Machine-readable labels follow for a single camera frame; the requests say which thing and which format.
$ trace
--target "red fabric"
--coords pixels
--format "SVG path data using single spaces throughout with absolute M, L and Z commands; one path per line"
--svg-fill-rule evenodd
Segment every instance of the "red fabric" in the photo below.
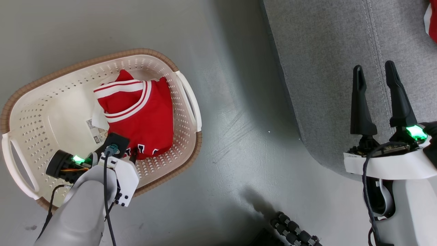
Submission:
M 142 97 L 142 81 L 132 81 L 123 85 L 116 84 L 119 81 L 132 79 L 127 71 L 121 70 L 116 81 L 94 90 L 94 93 L 108 92 L 116 88 L 117 92 L 97 99 L 104 111 L 115 114 L 131 108 L 138 102 L 145 101 L 146 97 Z M 120 91 L 134 85 L 139 86 L 140 90 Z M 114 132 L 130 139 L 126 154 L 131 155 L 138 150 L 137 160 L 160 155 L 169 150 L 173 144 L 173 107 L 167 80 L 162 77 L 159 81 L 151 81 L 150 85 L 150 96 L 143 107 L 131 108 L 125 112 L 124 114 L 127 114 L 137 110 L 126 119 L 112 123 L 108 122 L 109 133 Z
M 437 0 L 430 0 L 430 3 L 432 14 L 428 33 L 430 37 L 437 42 Z

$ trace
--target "red and white cloth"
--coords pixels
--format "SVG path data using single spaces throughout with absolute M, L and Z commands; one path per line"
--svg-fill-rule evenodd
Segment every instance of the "red and white cloth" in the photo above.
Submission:
M 434 42 L 437 42 L 437 0 L 430 0 L 423 20 L 425 22 L 425 31 Z
M 117 80 L 94 89 L 114 132 L 130 139 L 127 155 L 137 160 L 160 155 L 173 144 L 173 107 L 165 77 L 151 81 L 134 79 L 121 70 Z

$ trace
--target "qr code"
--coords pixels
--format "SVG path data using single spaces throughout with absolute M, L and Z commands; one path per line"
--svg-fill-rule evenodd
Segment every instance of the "qr code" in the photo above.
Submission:
M 96 128 L 95 126 L 93 126 L 93 119 L 87 120 L 87 125 L 88 125 L 88 128 L 90 128 L 90 129 Z

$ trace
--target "brown woven rim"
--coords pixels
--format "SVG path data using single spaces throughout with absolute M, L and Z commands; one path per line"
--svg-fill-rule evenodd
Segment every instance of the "brown woven rim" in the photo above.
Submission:
M 83 61 L 81 63 L 74 64 L 72 66 L 66 67 L 66 68 L 61 69 L 61 70 L 54 72 L 52 74 L 44 76 L 44 77 L 42 77 L 42 78 L 40 78 L 40 79 L 38 79 L 38 80 L 28 84 L 28 85 L 21 87 L 19 90 L 17 90 L 9 98 L 9 100 L 6 102 L 5 106 L 3 107 L 3 111 L 2 111 L 1 119 L 0 119 L 1 131 L 3 133 L 7 133 L 10 131 L 9 120 L 10 120 L 10 113 L 12 112 L 12 108 L 14 107 L 15 103 L 27 92 L 33 90 L 34 88 L 36 88 L 38 86 L 41 86 L 45 83 L 48 83 L 54 79 L 57 79 L 61 76 L 72 73 L 74 71 L 77 71 L 79 69 L 93 66 L 93 65 L 96 65 L 96 64 L 99 64 L 102 62 L 106 62 L 109 60 L 114 60 L 114 59 L 118 59 L 118 58 L 122 58 L 122 57 L 134 56 L 134 55 L 154 56 L 154 57 L 160 59 L 161 61 L 163 61 L 165 64 L 167 64 L 171 68 L 171 70 L 173 70 L 173 72 L 179 71 L 179 69 L 174 64 L 174 62 L 172 62 L 167 56 L 165 56 L 162 53 L 159 53 L 155 50 L 152 50 L 152 49 L 131 49 L 131 50 L 126 50 L 126 51 L 118 52 L 115 54 L 102 56 L 99 58 L 95 58 L 95 59 L 91 59 L 91 60 Z M 202 147 L 202 132 L 200 131 L 200 132 L 196 133 L 196 145 L 194 147 L 193 153 L 188 158 L 188 160 L 184 164 L 180 165 L 178 168 L 171 171 L 170 173 L 160 177 L 159 179 L 157 179 L 151 183 L 148 183 L 148 184 L 138 188 L 134 193 L 134 197 L 139 196 L 139 195 L 157 187 L 158 185 L 170 180 L 171 178 L 173 178 L 173 177 L 177 176 L 178 174 L 182 173 L 183 171 L 187 170 L 187 168 L 189 168 L 194 163 L 195 159 L 199 155 L 201 147 Z M 41 205 L 41 207 L 45 208 L 46 210 L 49 209 L 50 203 L 45 198 L 41 197 L 40 199 L 36 200 L 36 202 L 39 205 Z M 56 209 L 57 209 L 57 207 L 53 206 L 52 210 L 56 211 Z

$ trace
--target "basket handle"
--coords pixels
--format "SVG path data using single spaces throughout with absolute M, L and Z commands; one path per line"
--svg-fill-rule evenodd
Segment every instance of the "basket handle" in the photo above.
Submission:
M 33 199 L 37 200 L 41 198 L 37 192 L 32 189 L 29 184 L 26 182 L 26 180 L 23 178 L 23 176 L 20 173 L 20 170 L 18 170 L 17 164 L 15 163 L 14 157 L 12 155 L 12 147 L 11 147 L 11 141 L 9 139 L 9 134 L 3 134 L 3 139 L 1 141 L 2 150 L 3 150 L 3 156 L 4 160 L 6 162 L 7 169 L 9 170 L 10 175 L 14 179 L 15 183 L 20 187 L 20 189 L 29 197 L 32 197 Z M 27 164 L 26 160 L 24 158 L 21 159 L 21 163 L 23 164 L 24 168 L 26 169 L 27 174 L 29 175 L 29 178 L 31 179 L 32 183 L 35 185 L 38 185 L 36 183 L 36 180 L 30 171 L 29 165 Z
M 202 130 L 202 117 L 200 116 L 200 109 L 199 104 L 197 103 L 196 96 L 194 95 L 193 89 L 191 89 L 190 84 L 188 83 L 185 76 L 180 72 L 175 72 L 177 77 L 182 82 L 182 86 L 184 87 L 185 91 L 187 92 L 188 100 L 190 100 L 191 106 L 194 110 L 194 118 L 196 119 L 197 124 L 197 132 L 200 132 Z

